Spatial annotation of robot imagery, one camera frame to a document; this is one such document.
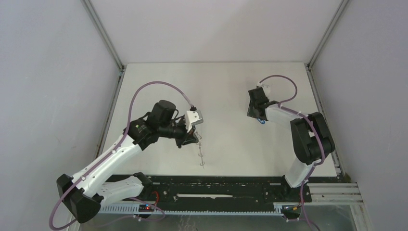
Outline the blue key tag with key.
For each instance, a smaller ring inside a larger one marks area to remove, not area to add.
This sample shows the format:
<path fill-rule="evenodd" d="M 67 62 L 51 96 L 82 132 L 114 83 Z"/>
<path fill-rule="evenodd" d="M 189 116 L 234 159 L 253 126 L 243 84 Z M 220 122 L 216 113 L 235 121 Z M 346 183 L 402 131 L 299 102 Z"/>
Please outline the blue key tag with key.
<path fill-rule="evenodd" d="M 262 119 L 259 119 L 259 118 L 257 118 L 257 121 L 258 121 L 259 123 L 261 123 L 261 124 L 265 124 L 265 123 L 266 123 L 265 120 L 262 120 Z"/>

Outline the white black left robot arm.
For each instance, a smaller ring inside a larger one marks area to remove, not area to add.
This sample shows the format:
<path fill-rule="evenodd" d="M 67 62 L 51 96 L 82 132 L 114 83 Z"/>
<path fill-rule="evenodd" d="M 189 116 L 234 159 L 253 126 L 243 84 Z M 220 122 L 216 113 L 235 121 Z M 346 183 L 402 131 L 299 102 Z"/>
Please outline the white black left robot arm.
<path fill-rule="evenodd" d="M 123 164 L 142 153 L 159 138 L 174 139 L 176 146 L 197 143 L 196 125 L 203 123 L 200 110 L 194 106 L 185 115 L 174 118 L 176 106 L 160 100 L 150 112 L 130 121 L 118 140 L 101 156 L 73 176 L 62 174 L 56 181 L 62 203 L 75 221 L 86 223 L 104 206 L 130 197 L 147 200 L 152 182 L 138 172 L 124 180 L 107 182 Z"/>

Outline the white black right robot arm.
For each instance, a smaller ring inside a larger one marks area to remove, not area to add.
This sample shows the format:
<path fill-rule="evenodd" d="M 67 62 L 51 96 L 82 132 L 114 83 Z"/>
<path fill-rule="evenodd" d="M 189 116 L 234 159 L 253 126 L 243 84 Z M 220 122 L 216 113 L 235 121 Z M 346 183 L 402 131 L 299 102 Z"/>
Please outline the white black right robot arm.
<path fill-rule="evenodd" d="M 295 160 L 284 175 L 286 184 L 280 187 L 280 196 L 292 201 L 299 195 L 298 187 L 307 181 L 311 170 L 335 151 L 328 125 L 319 112 L 304 115 L 301 112 L 270 101 L 262 87 L 249 90 L 247 116 L 259 121 L 273 122 L 290 130 Z"/>

